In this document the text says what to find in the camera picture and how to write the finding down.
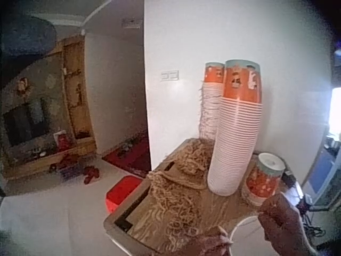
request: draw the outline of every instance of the window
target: window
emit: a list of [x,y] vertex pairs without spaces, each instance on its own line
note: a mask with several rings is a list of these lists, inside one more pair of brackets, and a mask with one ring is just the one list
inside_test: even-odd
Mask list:
[[332,91],[330,113],[329,113],[329,133],[339,136],[341,133],[341,87]]

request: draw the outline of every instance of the printed design on cup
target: printed design on cup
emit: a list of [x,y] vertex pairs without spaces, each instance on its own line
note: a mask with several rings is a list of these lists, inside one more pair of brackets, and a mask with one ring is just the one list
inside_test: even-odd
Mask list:
[[262,103],[259,65],[247,60],[231,60],[225,66],[223,97]]
[[222,83],[224,81],[224,64],[209,62],[205,68],[205,83]]
[[236,65],[232,68],[232,87],[233,88],[239,88],[241,85],[241,80],[240,80],[240,72],[241,72],[241,68]]
[[246,186],[252,194],[258,197],[268,198],[273,195],[279,181],[280,176],[273,177],[267,175],[255,165],[249,177],[246,179]]
[[257,89],[257,74],[256,74],[256,68],[252,65],[247,65],[247,69],[249,71],[249,80],[247,82],[247,85],[249,89],[255,90]]

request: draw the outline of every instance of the white tile floor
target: white tile floor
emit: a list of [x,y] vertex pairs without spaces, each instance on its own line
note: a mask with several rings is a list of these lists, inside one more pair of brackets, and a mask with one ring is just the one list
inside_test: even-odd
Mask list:
[[105,194],[129,173],[101,160],[99,180],[84,185],[83,176],[61,183],[55,174],[10,182],[0,207],[0,230],[9,251],[0,255],[123,256],[106,236]]

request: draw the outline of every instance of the red stool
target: red stool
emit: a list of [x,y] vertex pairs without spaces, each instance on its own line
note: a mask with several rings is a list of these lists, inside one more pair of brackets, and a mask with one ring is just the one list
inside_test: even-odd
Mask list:
[[141,179],[134,176],[123,177],[112,189],[107,192],[105,203],[109,213],[112,213],[123,202],[123,200],[134,191],[142,182]]

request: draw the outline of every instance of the red rug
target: red rug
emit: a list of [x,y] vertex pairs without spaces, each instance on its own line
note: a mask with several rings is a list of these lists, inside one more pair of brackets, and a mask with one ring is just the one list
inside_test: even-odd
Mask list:
[[148,135],[144,134],[125,141],[122,146],[104,156],[103,160],[145,178],[151,171]]

